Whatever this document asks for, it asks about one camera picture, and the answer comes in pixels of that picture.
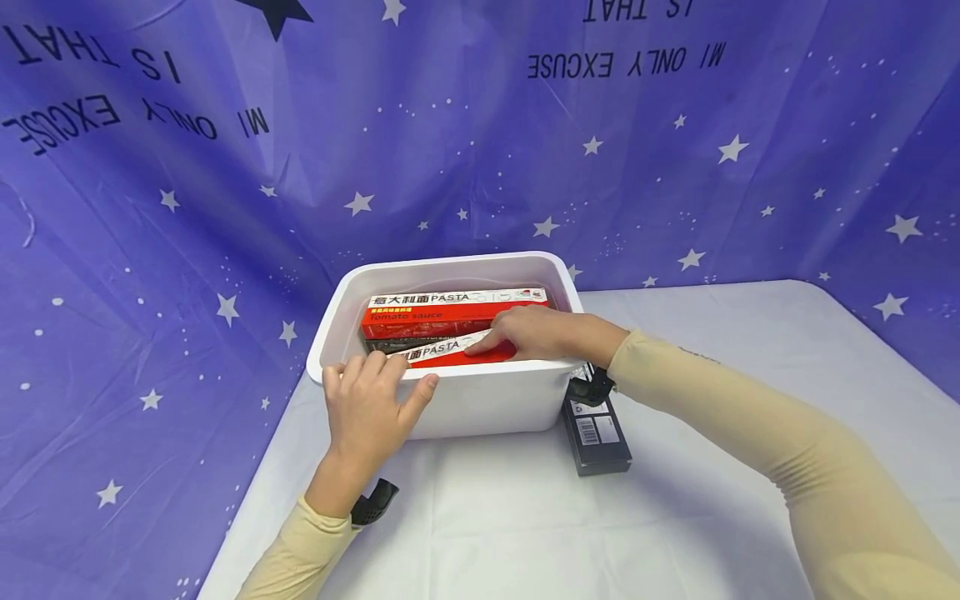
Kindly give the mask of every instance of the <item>left hand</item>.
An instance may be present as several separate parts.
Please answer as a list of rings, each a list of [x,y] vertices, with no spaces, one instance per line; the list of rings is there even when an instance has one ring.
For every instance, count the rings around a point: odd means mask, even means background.
[[[330,448],[317,467],[307,503],[320,515],[346,517],[367,483],[410,436],[440,378],[428,374],[403,403],[396,388],[409,365],[383,352],[324,368]]]

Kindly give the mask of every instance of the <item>beige arm sleeve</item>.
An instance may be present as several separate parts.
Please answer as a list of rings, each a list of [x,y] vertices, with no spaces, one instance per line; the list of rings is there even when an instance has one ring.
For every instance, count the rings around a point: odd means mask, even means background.
[[[317,515],[301,498],[237,600],[316,600],[356,533],[349,518]]]
[[[639,332],[609,372],[622,394],[686,422],[780,488],[817,598],[960,598],[956,564],[840,422]]]

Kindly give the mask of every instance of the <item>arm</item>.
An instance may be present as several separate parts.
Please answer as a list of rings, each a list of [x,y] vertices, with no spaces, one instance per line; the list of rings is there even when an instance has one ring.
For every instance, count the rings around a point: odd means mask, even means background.
[[[817,598],[960,598],[960,574],[916,508],[850,429],[796,398],[591,315],[515,308],[471,351],[575,356],[618,390],[696,429],[783,493]]]
[[[396,386],[402,356],[382,352],[324,369],[330,449],[274,543],[248,576],[237,600],[315,600],[357,531],[350,511],[410,435],[437,385],[427,375],[403,404]]]

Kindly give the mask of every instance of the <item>white label on box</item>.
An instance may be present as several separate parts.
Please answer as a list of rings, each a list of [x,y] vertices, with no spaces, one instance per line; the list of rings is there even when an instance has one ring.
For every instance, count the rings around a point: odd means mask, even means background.
[[[570,408],[573,409],[574,417],[580,417],[582,415],[605,415],[610,412],[610,409],[607,408],[607,402],[600,404],[600,406],[587,406],[586,404],[570,400]]]
[[[577,430],[580,432],[580,442],[583,445],[600,444],[600,438],[597,436],[597,428],[593,424],[593,418],[586,417],[577,419]]]
[[[370,308],[380,306],[426,306],[430,304],[487,304],[491,302],[546,302],[543,288],[513,290],[476,290],[473,292],[427,292],[422,294],[391,294],[374,296]]]
[[[402,354],[407,359],[408,363],[414,365],[418,362],[427,360],[428,358],[437,358],[438,356],[447,356],[448,354],[463,352],[465,349],[473,346],[480,340],[487,337],[488,333],[490,333],[490,330],[484,329],[483,331],[468,333],[467,335],[462,335],[458,338],[435,342],[427,346],[411,348],[401,352],[394,352],[391,354],[391,356],[394,354]]]
[[[596,422],[597,431],[600,432],[600,442],[616,444],[620,441],[620,436],[616,435],[616,425],[613,424],[611,417],[597,417]]]

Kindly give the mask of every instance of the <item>hand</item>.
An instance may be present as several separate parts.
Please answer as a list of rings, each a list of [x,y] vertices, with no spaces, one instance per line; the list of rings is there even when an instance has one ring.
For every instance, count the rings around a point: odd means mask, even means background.
[[[486,352],[509,341],[516,347],[512,360],[573,357],[606,369],[627,335],[626,330],[593,315],[517,306],[498,314],[490,333],[465,354]]]
[[[320,515],[344,517],[370,479],[410,436],[433,398],[439,377],[428,374],[402,404],[396,387],[406,372],[403,356],[354,356],[324,369],[330,448],[307,490]]]

